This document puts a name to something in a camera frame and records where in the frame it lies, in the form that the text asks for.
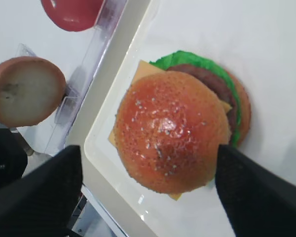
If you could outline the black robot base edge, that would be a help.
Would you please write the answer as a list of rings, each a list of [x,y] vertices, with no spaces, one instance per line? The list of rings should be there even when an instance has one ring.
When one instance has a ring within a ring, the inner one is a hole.
[[[28,157],[13,133],[0,128],[0,189],[22,178]]]

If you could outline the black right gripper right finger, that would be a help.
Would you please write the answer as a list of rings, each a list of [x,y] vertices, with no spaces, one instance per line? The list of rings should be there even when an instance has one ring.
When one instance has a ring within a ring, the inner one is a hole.
[[[230,145],[220,145],[215,184],[237,237],[296,237],[296,186]]]

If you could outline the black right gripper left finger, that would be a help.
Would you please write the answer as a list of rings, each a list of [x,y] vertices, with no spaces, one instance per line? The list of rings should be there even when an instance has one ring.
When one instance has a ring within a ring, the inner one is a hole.
[[[76,237],[68,228],[81,193],[77,145],[0,189],[0,237]]]

